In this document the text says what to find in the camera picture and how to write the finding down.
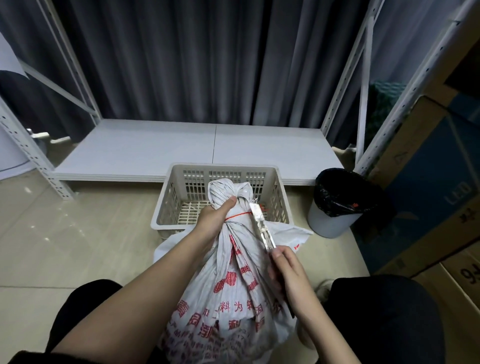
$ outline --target forearm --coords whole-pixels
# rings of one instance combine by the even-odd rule
[[[308,317],[300,319],[317,349],[322,364],[360,364],[353,350],[325,312],[322,304],[315,300]]]
[[[83,319],[53,351],[105,364],[145,363],[207,245],[192,231]]]

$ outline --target curtain fold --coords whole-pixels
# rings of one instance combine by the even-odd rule
[[[304,128],[321,126],[368,7],[368,0],[53,2],[104,118]],[[460,2],[385,1],[371,81],[408,82]],[[0,31],[19,58],[79,96],[36,1],[0,1]],[[356,130],[360,75],[359,65],[327,137],[333,145]],[[36,82],[0,73],[0,93],[32,129],[80,141],[92,128],[88,115]]]

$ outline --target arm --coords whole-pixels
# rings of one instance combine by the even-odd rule
[[[53,352],[96,363],[145,363],[236,198],[205,207],[195,228],[70,331]]]
[[[321,363],[360,364],[315,296],[295,253],[287,246],[279,246],[273,250],[272,259],[284,278],[288,301],[315,344]],[[275,270],[269,269],[269,274],[279,288]]]

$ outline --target fingernail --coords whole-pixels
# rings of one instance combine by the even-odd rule
[[[280,249],[274,248],[274,249],[272,250],[272,257],[273,257],[273,258],[278,258],[278,257],[281,256],[281,255],[282,255],[282,252],[280,251]]]

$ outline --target plastic basket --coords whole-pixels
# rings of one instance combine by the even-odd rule
[[[220,178],[229,178],[234,183],[249,182],[266,220],[293,224],[277,167],[175,163],[165,177],[152,217],[152,229],[167,239],[194,225],[202,208],[209,204],[208,183]]]

